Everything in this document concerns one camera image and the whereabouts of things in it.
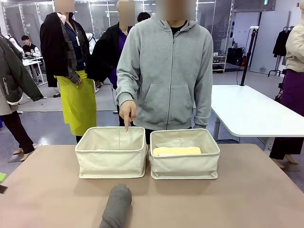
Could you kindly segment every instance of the person in varsity jacket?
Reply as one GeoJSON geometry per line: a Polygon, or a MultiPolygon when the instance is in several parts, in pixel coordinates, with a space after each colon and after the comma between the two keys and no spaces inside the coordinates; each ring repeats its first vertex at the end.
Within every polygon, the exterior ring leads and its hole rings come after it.
{"type": "Polygon", "coordinates": [[[24,46],[22,47],[22,49],[24,50],[25,56],[33,56],[33,57],[41,57],[41,53],[38,49],[38,47],[36,47],[35,45],[33,45],[30,40],[29,37],[24,35],[21,37],[22,41],[24,42],[24,46]]]}

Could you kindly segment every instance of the fabric storage basket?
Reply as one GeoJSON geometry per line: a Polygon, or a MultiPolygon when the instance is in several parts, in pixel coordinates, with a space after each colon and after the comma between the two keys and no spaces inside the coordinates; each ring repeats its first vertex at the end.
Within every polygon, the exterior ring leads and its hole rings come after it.
{"type": "Polygon", "coordinates": [[[156,131],[151,134],[151,176],[161,179],[216,179],[219,147],[205,129],[156,131]],[[159,147],[199,147],[201,154],[154,156],[159,147]]]}
{"type": "Polygon", "coordinates": [[[77,144],[80,178],[139,178],[145,173],[147,144],[142,127],[93,127],[77,144]]]}

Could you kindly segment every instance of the dark maroon skirt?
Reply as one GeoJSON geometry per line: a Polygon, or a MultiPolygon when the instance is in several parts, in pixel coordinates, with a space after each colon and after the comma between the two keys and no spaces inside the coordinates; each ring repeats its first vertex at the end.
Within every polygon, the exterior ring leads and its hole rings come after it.
{"type": "MultiPolygon", "coordinates": [[[[304,116],[304,73],[287,70],[281,104],[304,116]]],[[[282,160],[285,154],[300,154],[303,142],[304,138],[276,138],[270,158],[282,160]]]]}

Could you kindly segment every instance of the green tape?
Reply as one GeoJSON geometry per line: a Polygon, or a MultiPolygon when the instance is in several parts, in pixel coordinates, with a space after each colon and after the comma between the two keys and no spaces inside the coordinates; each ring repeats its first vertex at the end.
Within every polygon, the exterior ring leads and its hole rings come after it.
{"type": "Polygon", "coordinates": [[[7,175],[5,173],[0,172],[0,182],[4,182],[6,176],[7,175]]]}

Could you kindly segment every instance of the folded yellow towel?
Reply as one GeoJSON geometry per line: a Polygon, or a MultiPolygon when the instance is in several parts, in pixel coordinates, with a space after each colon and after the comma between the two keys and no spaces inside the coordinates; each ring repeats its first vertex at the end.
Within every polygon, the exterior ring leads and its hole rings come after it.
{"type": "Polygon", "coordinates": [[[201,154],[199,147],[159,147],[153,150],[154,156],[180,156],[180,155],[192,155],[192,154],[201,154]]]}

